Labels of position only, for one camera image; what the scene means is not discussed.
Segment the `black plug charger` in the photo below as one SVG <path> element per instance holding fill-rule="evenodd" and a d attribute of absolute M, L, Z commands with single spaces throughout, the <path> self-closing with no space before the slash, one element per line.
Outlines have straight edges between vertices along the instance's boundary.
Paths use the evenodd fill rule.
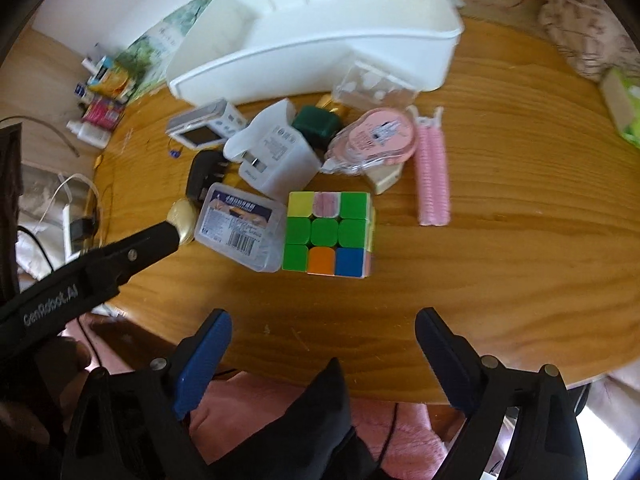
<path fill-rule="evenodd" d="M 229 162 L 222 151 L 200 151 L 195 155 L 186 181 L 186 197 L 194 203 L 201 204 L 214 183 L 224 180 Z"/>

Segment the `white angled plastic block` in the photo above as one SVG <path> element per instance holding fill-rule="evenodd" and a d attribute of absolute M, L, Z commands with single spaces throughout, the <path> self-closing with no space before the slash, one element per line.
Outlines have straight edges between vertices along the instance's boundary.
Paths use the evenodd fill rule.
<path fill-rule="evenodd" d="M 240 162 L 273 127 L 292 124 L 296 110 L 289 99 L 283 99 L 259 112 L 247 127 L 235 133 L 225 144 L 222 154 L 229 162 Z"/>

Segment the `pink correction tape dispenser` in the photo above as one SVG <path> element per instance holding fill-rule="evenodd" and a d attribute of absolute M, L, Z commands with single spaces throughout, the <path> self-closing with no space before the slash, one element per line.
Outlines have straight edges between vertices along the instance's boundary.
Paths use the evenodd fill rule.
<path fill-rule="evenodd" d="M 356 176 L 377 166 L 402 164 L 415 151 L 414 119 L 394 108 L 376 108 L 334 136 L 320 171 Z"/>

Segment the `clear plastic toothpick box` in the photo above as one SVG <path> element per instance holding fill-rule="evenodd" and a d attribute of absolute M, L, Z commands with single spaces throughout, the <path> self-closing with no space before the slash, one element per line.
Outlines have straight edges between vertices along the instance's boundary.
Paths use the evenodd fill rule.
<path fill-rule="evenodd" d="M 194 238 L 255 272 L 273 273 L 283 260 L 285 223 L 283 204 L 214 183 L 204 198 Z"/>

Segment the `white spray bottle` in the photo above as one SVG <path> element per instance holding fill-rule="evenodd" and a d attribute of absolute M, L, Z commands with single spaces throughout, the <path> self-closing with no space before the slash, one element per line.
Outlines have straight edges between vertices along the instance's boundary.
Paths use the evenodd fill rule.
<path fill-rule="evenodd" d="M 70 130 L 78 140 L 85 142 L 94 148 L 104 150 L 108 142 L 111 140 L 111 133 L 100 127 L 93 125 L 91 122 L 80 122 L 79 120 L 69 120 L 66 122 L 66 128 Z"/>

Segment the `green tissue pack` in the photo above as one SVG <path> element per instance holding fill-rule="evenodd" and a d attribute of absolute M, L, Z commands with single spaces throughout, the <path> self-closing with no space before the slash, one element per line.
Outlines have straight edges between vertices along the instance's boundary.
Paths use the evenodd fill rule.
<path fill-rule="evenodd" d="M 599 84 L 600 92 L 620 136 L 639 147 L 639 81 L 612 67 Z"/>

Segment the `green perfume bottle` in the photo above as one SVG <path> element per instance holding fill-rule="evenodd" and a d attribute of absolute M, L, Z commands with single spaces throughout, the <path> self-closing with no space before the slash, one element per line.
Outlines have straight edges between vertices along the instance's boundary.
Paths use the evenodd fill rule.
<path fill-rule="evenodd" d="M 334 136 L 343 128 L 350 108 L 325 94 L 314 105 L 303 106 L 292 122 L 309 145 L 325 153 Z"/>

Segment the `printed canvas bag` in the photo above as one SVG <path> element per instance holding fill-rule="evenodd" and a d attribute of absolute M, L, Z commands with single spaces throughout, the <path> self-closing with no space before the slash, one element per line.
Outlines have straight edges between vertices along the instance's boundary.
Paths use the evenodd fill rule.
<path fill-rule="evenodd" d="M 603 0 L 548 0 L 539 23 L 580 76 L 600 81 L 618 68 L 639 78 L 639 50 Z"/>

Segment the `beige white box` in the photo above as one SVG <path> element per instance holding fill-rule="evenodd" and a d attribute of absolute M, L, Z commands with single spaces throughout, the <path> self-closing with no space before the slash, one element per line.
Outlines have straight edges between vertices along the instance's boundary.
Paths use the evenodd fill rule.
<path fill-rule="evenodd" d="M 403 169 L 404 164 L 375 166 L 364 172 L 364 178 L 372 192 L 381 195 L 400 180 Z"/>

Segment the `white power adapter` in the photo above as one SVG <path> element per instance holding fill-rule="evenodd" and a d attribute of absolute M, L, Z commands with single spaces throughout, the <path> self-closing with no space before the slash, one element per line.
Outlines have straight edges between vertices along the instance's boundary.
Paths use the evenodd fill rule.
<path fill-rule="evenodd" d="M 239 175 L 254 190 L 281 203 L 303 191 L 321 162 L 304 136 L 284 125 L 250 127 L 241 136 Z"/>

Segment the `clear plastic cup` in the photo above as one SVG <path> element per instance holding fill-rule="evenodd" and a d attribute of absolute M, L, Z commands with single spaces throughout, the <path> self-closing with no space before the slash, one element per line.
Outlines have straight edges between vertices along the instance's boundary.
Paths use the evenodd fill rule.
<path fill-rule="evenodd" d="M 355 60 L 334 86 L 331 96 L 335 102 L 355 110 L 380 107 L 404 110 L 414 102 L 418 93 L 408 81 L 378 66 Z"/>

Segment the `white plastic storage bin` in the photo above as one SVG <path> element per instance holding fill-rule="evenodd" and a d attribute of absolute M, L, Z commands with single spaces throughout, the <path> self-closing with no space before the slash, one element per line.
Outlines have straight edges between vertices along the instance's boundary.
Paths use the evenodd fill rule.
<path fill-rule="evenodd" d="M 451 0 L 212 0 L 166 81 L 195 106 L 243 104 L 329 90 L 365 58 L 432 91 L 462 32 Z"/>

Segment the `colourful rubiks cube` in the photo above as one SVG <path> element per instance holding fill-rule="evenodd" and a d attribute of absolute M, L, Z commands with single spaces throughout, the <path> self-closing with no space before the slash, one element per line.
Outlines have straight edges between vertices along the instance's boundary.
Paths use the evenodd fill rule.
<path fill-rule="evenodd" d="M 371 272 L 375 209 L 368 192 L 288 196 L 281 269 L 336 278 Z"/>

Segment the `pink hair roller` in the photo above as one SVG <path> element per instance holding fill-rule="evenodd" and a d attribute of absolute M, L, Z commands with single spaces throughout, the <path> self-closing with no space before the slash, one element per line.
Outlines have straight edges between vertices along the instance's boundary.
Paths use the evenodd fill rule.
<path fill-rule="evenodd" d="M 448 158 L 442 131 L 442 107 L 436 107 L 432 117 L 422 116 L 415 105 L 409 112 L 416 123 L 416 197 L 420 226 L 448 226 L 450 188 Z"/>

